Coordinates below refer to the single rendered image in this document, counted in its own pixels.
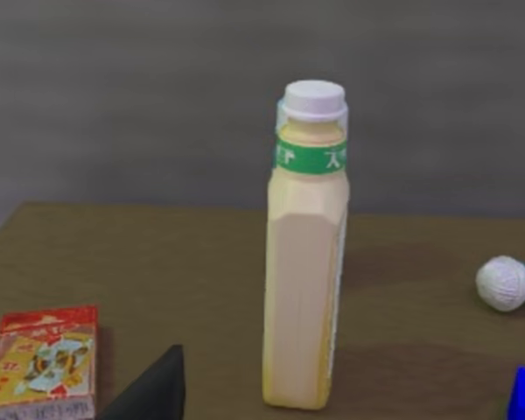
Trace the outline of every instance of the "cream-colored bottle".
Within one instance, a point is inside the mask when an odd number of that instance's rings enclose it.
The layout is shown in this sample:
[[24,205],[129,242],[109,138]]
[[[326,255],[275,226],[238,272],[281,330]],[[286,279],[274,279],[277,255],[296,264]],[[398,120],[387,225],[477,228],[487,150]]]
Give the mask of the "cream-colored bottle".
[[328,400],[347,222],[344,89],[288,85],[269,182],[262,395],[319,410]]

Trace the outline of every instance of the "green label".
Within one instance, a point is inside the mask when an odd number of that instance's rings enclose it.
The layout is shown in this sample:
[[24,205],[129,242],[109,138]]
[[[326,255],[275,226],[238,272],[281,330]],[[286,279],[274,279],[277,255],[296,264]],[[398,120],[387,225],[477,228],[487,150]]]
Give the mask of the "green label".
[[347,165],[347,142],[326,147],[307,147],[285,142],[280,137],[276,142],[274,165],[288,171],[323,175],[345,169]]

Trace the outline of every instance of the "wooden table surface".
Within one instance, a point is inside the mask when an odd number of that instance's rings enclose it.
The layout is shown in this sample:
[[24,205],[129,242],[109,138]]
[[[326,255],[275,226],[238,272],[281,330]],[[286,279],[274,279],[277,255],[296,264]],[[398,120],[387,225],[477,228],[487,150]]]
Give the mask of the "wooden table surface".
[[525,260],[525,220],[349,221],[330,405],[261,399],[265,213],[27,204],[0,231],[0,317],[100,306],[101,400],[185,346],[186,420],[502,418],[525,363],[525,308],[476,297],[491,256]]

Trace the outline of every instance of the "playing card box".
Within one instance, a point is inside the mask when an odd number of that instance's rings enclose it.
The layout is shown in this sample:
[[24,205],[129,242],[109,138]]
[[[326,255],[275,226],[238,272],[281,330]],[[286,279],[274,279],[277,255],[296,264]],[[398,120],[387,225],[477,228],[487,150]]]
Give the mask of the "playing card box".
[[97,308],[9,313],[0,323],[0,420],[95,417]]

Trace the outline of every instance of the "gray background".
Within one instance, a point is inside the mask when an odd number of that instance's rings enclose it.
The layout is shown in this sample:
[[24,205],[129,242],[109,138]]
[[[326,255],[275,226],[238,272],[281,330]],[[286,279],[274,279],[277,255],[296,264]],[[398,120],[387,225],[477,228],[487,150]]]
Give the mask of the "gray background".
[[264,207],[299,78],[346,87],[354,210],[525,216],[525,1],[0,0],[0,221]]

